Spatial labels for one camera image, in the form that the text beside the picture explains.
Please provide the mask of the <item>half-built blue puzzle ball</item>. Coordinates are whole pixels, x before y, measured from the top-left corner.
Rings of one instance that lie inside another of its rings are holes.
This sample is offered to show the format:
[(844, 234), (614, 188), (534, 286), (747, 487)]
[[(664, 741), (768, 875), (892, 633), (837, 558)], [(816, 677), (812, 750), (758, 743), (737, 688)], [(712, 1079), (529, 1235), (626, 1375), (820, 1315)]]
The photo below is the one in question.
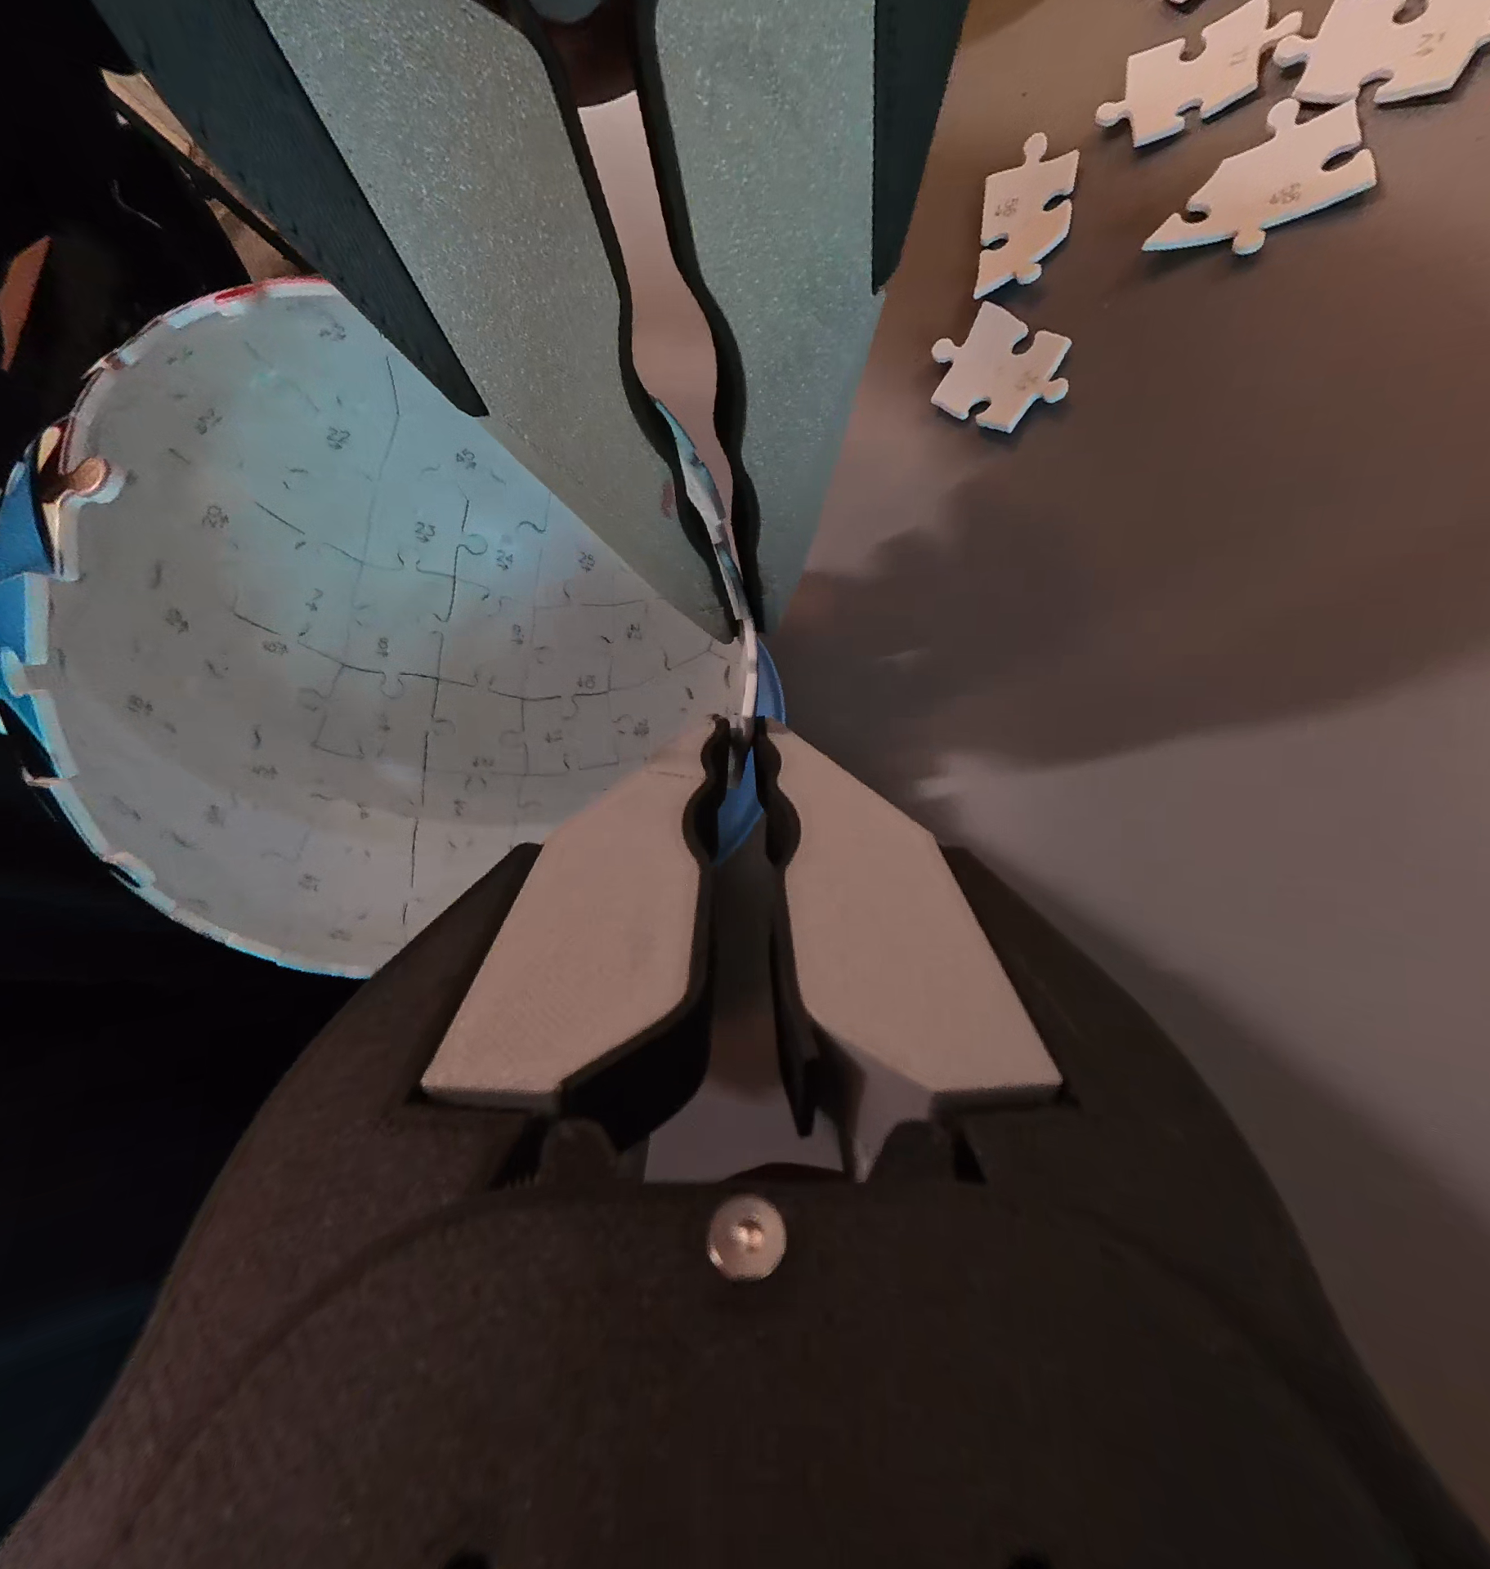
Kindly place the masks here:
[(0, 731), (149, 906), (363, 979), (744, 697), (696, 627), (322, 280), (158, 316), (0, 495)]

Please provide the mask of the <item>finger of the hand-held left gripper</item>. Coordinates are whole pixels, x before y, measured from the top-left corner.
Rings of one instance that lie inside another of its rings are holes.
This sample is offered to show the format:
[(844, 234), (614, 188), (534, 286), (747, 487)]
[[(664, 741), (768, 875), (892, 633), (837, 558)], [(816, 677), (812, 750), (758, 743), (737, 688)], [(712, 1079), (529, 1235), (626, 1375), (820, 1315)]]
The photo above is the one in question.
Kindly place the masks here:
[(883, 304), (875, 42), (875, 2), (638, 2), (642, 106), (715, 332), (719, 440), (768, 633), (806, 572)]
[(639, 383), (632, 282), (531, 2), (262, 2), (484, 429), (702, 633), (737, 615)]

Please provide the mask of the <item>white puzzle pieces group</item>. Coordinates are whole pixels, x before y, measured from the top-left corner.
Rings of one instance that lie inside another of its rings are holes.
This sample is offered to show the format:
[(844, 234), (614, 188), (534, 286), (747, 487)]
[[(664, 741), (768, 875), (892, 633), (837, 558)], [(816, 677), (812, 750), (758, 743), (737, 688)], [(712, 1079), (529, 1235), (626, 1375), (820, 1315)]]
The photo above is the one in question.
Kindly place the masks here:
[[(1122, 93), (1093, 111), (1100, 130), (1128, 128), (1144, 150), (1258, 96), (1264, 59), (1296, 75), (1289, 98), (1266, 111), (1264, 137), (1225, 158), (1204, 183), (1143, 241), (1150, 255), (1229, 246), (1254, 258), (1274, 229), (1353, 201), (1380, 183), (1364, 142), (1360, 98), (1401, 106), (1460, 87), (1480, 51), (1490, 48), (1490, 2), (1329, 2), (1307, 32), (1299, 9), (1237, 2), (1203, 27), (1196, 47), (1182, 36), (1128, 56)], [(940, 339), (929, 359), (945, 367), (929, 402), (958, 423), (1012, 435), (1030, 407), (1060, 402), (1068, 336), (1030, 329), (994, 300), (1036, 286), (1046, 259), (1070, 236), (1079, 150), (1050, 155), (1042, 130), (1030, 136), (1016, 167), (989, 172), (963, 343)]]

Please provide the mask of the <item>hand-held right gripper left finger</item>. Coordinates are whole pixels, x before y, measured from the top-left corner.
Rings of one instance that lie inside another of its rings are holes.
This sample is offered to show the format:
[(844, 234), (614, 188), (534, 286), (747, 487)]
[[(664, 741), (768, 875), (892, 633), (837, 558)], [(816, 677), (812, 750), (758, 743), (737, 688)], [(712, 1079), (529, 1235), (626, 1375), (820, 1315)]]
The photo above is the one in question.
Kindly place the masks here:
[(708, 1066), (712, 856), (732, 731), (708, 720), (557, 825), (420, 1079), (428, 1101), (642, 1145)]

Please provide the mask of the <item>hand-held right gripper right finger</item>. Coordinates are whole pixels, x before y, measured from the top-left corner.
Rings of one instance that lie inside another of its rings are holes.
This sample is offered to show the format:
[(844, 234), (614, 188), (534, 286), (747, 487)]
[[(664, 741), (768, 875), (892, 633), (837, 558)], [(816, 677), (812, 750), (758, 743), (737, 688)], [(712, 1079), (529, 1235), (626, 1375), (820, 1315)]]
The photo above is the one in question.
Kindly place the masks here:
[(892, 1131), (1062, 1092), (1027, 1006), (929, 830), (785, 726), (756, 726), (770, 997), (799, 1133), (852, 1177)]

